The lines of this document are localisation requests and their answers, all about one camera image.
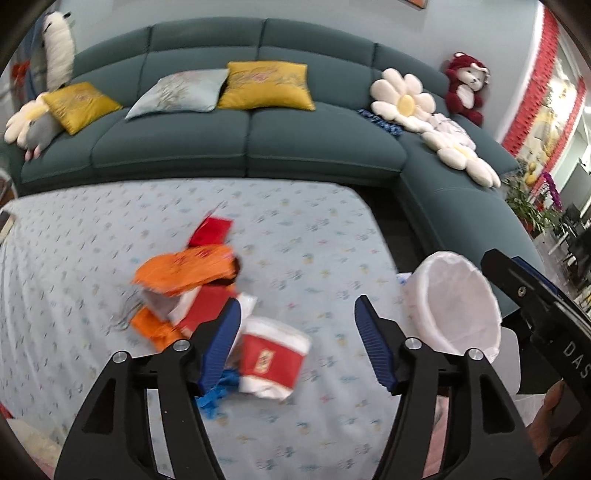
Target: gray plush toy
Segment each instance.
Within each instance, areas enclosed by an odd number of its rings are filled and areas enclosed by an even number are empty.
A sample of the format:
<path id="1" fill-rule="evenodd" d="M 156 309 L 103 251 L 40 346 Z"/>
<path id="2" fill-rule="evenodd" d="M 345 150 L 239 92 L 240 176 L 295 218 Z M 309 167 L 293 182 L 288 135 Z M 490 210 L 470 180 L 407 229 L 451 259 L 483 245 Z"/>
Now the gray plush toy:
<path id="1" fill-rule="evenodd" d="M 41 152 L 63 131 L 64 127 L 53 117 L 51 112 L 44 113 L 37 120 L 33 120 L 27 132 L 25 161 L 39 158 Z"/>

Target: purple flower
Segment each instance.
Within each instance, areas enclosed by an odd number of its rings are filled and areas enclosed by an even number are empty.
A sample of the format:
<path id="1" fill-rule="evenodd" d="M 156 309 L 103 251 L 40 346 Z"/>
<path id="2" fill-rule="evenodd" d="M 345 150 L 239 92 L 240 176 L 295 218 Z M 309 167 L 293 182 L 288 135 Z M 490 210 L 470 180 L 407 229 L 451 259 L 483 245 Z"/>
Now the purple flower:
<path id="1" fill-rule="evenodd" d="M 558 193 L 558 190 L 556 189 L 556 184 L 554 183 L 552 175 L 550 175 L 549 172 L 545 171 L 542 173 L 542 176 L 544 177 L 544 181 L 546 182 L 548 190 L 550 191 L 550 196 L 552 197 L 554 207 L 557 210 L 562 211 L 562 202 L 560 201 L 560 195 Z"/>

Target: red plush toy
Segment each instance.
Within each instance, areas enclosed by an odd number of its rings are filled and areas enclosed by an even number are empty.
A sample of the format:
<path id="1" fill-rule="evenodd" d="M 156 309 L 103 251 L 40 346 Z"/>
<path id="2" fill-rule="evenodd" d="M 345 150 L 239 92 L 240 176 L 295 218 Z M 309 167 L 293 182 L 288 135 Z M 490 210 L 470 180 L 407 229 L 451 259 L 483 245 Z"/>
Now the red plush toy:
<path id="1" fill-rule="evenodd" d="M 481 127 L 484 118 L 474 109 L 482 107 L 482 97 L 478 92 L 488 83 L 488 69 L 474 57 L 457 52 L 445 74 L 450 81 L 449 93 L 445 97 L 449 112 L 459 113 Z"/>

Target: white plush toy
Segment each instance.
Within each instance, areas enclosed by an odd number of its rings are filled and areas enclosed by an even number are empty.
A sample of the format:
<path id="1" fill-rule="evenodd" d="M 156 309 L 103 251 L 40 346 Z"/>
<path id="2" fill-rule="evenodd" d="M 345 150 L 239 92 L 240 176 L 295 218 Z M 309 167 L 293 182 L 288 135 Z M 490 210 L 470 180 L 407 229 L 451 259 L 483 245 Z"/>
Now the white plush toy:
<path id="1" fill-rule="evenodd" d="M 47 92 L 40 94 L 35 100 L 26 103 L 21 109 L 11 116 L 6 124 L 4 141 L 7 144 L 17 142 L 17 145 L 26 150 L 27 132 L 32 121 L 37 120 L 41 115 L 49 111 L 46 103 L 42 100 Z"/>
<path id="2" fill-rule="evenodd" d="M 65 15 L 53 12 L 43 21 L 43 43 L 47 58 L 47 90 L 53 92 L 72 79 L 74 40 Z"/>
<path id="3" fill-rule="evenodd" d="M 448 167 L 466 170 L 470 178 L 483 187 L 501 186 L 501 179 L 495 170 L 479 158 L 473 149 L 462 145 L 454 134 L 432 131 L 423 133 L 422 137 L 427 146 L 437 152 L 439 159 Z"/>
<path id="4" fill-rule="evenodd" d="M 428 120 L 435 111 L 435 100 L 423 92 L 423 84 L 413 74 L 402 78 L 398 70 L 386 69 L 370 90 L 376 100 L 372 112 L 388 122 L 396 122 L 410 132 L 432 131 Z"/>

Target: light blue pillow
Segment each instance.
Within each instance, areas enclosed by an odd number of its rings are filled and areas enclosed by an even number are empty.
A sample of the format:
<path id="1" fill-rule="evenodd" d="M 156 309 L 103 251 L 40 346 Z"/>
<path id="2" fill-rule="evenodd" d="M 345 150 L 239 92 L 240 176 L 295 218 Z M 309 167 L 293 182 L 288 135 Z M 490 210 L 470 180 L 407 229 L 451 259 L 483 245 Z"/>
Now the light blue pillow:
<path id="1" fill-rule="evenodd" d="M 228 69 L 189 70 L 163 77 L 135 102 L 125 119 L 157 112 L 211 112 L 227 77 Z"/>

